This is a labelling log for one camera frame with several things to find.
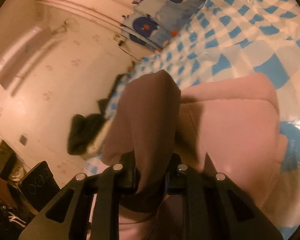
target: shower curtain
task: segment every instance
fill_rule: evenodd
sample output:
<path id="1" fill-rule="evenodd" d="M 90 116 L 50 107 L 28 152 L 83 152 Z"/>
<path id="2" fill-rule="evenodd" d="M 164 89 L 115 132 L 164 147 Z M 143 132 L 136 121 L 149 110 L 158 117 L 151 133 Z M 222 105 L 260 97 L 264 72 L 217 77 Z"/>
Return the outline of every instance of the shower curtain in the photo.
<path id="1" fill-rule="evenodd" d="M 120 27 L 123 36 L 161 50 L 206 0 L 38 0 Z"/>

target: black metal bracket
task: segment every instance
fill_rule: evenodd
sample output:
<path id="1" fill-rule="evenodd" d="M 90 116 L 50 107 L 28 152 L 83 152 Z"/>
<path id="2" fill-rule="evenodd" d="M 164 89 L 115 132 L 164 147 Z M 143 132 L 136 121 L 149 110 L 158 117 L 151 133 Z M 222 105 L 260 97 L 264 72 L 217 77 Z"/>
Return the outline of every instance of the black metal bracket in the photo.
<path id="1" fill-rule="evenodd" d="M 137 190 L 134 153 L 102 174 L 77 174 L 31 221 L 19 240 L 84 240 L 93 195 L 91 240 L 119 239 L 119 199 Z M 282 240 L 280 232 L 226 175 L 199 174 L 173 154 L 164 178 L 168 195 L 183 196 L 184 240 Z"/>

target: blue checkered blanket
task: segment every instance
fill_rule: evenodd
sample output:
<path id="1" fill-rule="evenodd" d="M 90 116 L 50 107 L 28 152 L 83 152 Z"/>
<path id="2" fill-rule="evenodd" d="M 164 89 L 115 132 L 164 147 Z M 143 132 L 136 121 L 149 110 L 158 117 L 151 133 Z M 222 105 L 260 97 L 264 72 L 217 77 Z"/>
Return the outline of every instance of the blue checkered blanket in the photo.
<path id="1" fill-rule="evenodd" d="M 107 117 L 114 116 L 128 82 L 161 69 L 181 89 L 253 71 L 272 81 L 281 111 L 280 132 L 289 146 L 278 186 L 262 211 L 288 239 L 300 224 L 300 7 L 296 1 L 207 0 L 168 47 L 143 58 L 132 74 L 122 78 Z"/>

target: black cloth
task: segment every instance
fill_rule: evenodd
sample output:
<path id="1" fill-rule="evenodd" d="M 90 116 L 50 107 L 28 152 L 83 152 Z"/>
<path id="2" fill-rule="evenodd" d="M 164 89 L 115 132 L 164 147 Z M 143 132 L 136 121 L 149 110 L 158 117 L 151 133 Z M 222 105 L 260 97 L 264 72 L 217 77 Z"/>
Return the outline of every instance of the black cloth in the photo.
<path id="1" fill-rule="evenodd" d="M 104 123 L 105 119 L 101 114 L 91 114 L 87 117 L 76 114 L 72 119 L 68 153 L 70 155 L 85 153 L 88 144 L 95 138 Z"/>
<path id="2" fill-rule="evenodd" d="M 112 85 L 112 88 L 111 88 L 111 90 L 108 94 L 108 97 L 98 100 L 98 105 L 99 105 L 99 109 L 100 109 L 101 114 L 103 114 L 103 115 L 105 114 L 107 106 L 108 106 L 109 101 L 110 101 L 110 98 L 113 96 L 114 92 L 116 91 L 116 89 L 117 89 L 117 87 L 120 83 L 120 80 L 122 79 L 122 77 L 124 75 L 126 75 L 126 74 L 117 75 L 117 77 L 115 78 L 114 84 Z"/>

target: black device with circles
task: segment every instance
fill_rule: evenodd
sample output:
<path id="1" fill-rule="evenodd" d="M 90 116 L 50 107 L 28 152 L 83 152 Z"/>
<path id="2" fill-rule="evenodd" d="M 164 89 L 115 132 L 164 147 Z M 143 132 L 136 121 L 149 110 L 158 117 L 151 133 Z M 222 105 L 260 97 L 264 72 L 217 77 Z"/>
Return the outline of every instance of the black device with circles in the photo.
<path id="1" fill-rule="evenodd" d="M 18 182 L 18 188 L 38 212 L 60 191 L 46 161 L 31 169 Z"/>

